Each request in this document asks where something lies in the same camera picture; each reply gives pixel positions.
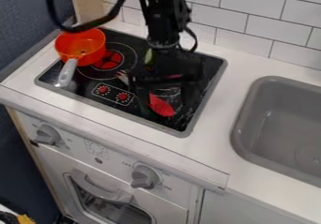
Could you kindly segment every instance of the red knob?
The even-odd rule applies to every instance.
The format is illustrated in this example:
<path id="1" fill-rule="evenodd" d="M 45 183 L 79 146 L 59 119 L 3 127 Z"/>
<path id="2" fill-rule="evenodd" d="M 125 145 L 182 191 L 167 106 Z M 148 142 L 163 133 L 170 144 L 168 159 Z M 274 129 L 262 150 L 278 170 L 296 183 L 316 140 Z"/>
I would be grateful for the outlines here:
<path id="1" fill-rule="evenodd" d="M 120 100 L 126 100 L 129 97 L 129 95 L 127 93 L 121 93 L 119 94 L 118 98 Z"/>
<path id="2" fill-rule="evenodd" d="M 99 87 L 99 92 L 102 94 L 108 93 L 108 91 L 109 91 L 108 86 L 102 85 Z"/>

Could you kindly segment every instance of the oven door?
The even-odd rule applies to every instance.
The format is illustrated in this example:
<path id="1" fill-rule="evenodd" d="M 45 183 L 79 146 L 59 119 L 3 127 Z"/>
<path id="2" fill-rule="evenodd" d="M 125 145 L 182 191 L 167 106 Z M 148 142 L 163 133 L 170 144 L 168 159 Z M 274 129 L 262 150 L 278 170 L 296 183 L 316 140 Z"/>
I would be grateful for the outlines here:
<path id="1" fill-rule="evenodd" d="M 66 213 L 81 224 L 187 223 L 185 208 L 50 147 L 37 149 Z"/>

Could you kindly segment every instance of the gray knob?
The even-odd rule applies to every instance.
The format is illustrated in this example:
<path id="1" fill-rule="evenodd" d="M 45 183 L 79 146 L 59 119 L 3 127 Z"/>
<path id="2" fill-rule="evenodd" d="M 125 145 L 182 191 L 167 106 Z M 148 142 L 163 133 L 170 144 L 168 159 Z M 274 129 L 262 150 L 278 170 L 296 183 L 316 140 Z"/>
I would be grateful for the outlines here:
<path id="1" fill-rule="evenodd" d="M 143 165 L 137 166 L 131 177 L 132 182 L 130 185 L 133 188 L 152 189 L 160 182 L 160 178 L 155 171 Z"/>
<path id="2" fill-rule="evenodd" d="M 42 125 L 37 130 L 35 142 L 47 145 L 59 145 L 62 142 L 59 132 L 49 125 Z"/>

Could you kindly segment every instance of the red object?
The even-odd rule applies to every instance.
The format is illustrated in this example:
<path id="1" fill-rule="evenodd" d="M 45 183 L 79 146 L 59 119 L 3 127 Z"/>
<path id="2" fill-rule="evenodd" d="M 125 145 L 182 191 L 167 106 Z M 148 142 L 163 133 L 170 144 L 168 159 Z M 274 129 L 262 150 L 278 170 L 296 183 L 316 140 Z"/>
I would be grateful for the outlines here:
<path id="1" fill-rule="evenodd" d="M 129 95 L 127 93 L 121 93 L 119 94 L 118 98 L 120 100 L 126 100 L 129 97 Z"/>
<path id="2" fill-rule="evenodd" d="M 102 94 L 108 93 L 108 91 L 109 91 L 108 86 L 102 85 L 102 86 L 99 88 L 99 92 L 102 93 Z"/>
<path id="3" fill-rule="evenodd" d="M 168 104 L 166 101 L 156 97 L 153 94 L 149 94 L 150 104 L 149 107 L 158 115 L 164 117 L 171 117 L 176 114 L 173 107 Z"/>
<path id="4" fill-rule="evenodd" d="M 88 66 L 98 62 L 105 54 L 106 36 L 99 29 L 71 34 L 62 33 L 55 40 L 54 47 L 61 60 L 78 59 L 78 66 Z"/>
<path id="5" fill-rule="evenodd" d="M 103 60 L 94 64 L 99 69 L 113 69 L 118 67 L 123 61 L 123 57 L 120 53 L 114 51 L 106 51 Z"/>

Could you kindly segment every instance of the oven window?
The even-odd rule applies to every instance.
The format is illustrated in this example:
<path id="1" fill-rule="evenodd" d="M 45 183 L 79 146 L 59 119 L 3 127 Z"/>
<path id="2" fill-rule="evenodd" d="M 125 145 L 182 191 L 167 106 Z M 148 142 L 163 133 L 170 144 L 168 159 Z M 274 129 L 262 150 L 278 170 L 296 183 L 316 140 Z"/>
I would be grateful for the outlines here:
<path id="1" fill-rule="evenodd" d="M 80 203 L 86 212 L 104 221 L 116 224 L 153 224 L 151 216 L 133 206 L 119 202 L 110 202 L 93 196 L 73 182 Z"/>

